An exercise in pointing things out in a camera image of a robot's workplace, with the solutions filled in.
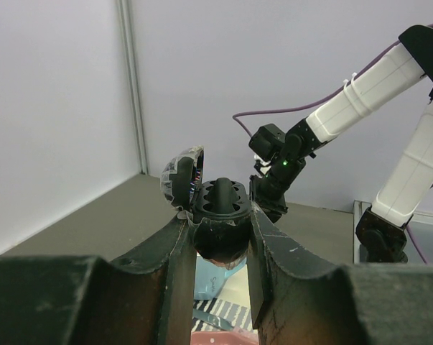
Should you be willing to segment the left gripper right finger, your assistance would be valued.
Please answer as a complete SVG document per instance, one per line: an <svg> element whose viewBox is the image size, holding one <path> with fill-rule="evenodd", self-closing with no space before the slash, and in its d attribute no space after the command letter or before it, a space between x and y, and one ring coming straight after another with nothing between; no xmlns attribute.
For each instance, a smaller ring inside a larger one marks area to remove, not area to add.
<svg viewBox="0 0 433 345"><path fill-rule="evenodd" d="M251 211L248 285L261 344L433 344L433 265L333 264Z"/></svg>

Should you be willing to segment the white blue mug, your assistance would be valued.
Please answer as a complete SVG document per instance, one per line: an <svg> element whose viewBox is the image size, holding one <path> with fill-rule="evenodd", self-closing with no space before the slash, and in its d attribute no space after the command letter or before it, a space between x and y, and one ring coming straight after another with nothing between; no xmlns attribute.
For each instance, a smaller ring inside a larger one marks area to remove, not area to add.
<svg viewBox="0 0 433 345"><path fill-rule="evenodd" d="M228 270L197 256L195 269L194 300L217 298L226 281L246 265L246 259Z"/></svg>

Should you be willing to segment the pink dotted plate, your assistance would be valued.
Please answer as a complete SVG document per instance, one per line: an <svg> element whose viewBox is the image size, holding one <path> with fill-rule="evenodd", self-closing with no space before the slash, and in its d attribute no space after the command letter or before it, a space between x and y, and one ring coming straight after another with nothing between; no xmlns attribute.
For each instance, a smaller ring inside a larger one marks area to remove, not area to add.
<svg viewBox="0 0 433 345"><path fill-rule="evenodd" d="M232 331L192 332L191 345L258 345L259 341Z"/></svg>

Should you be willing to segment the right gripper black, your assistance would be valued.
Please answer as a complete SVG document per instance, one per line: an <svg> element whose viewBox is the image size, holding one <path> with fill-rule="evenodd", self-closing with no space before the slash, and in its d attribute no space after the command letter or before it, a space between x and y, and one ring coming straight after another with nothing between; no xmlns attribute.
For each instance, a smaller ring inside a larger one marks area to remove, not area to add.
<svg viewBox="0 0 433 345"><path fill-rule="evenodd" d="M262 209L272 223L276 223L288 211L284 193L285 189L267 175L250 177L250 199Z"/></svg>

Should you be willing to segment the colourful patchwork placemat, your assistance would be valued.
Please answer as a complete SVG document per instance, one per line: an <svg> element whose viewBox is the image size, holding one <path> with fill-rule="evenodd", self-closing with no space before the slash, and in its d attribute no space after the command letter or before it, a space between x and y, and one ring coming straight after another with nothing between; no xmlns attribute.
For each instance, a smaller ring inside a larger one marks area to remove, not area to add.
<svg viewBox="0 0 433 345"><path fill-rule="evenodd" d="M232 326L256 332L251 323L251 310L248 307L231 303L227 300L213 298L212 300L194 300L193 307L200 311L224 318Z"/></svg>

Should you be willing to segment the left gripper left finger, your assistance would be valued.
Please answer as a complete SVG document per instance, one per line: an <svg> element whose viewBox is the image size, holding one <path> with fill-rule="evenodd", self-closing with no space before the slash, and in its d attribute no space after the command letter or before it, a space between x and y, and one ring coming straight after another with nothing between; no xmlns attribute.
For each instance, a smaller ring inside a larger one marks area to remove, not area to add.
<svg viewBox="0 0 433 345"><path fill-rule="evenodd" d="M112 261L0 257L0 344L188 344L195 259L178 218Z"/></svg>

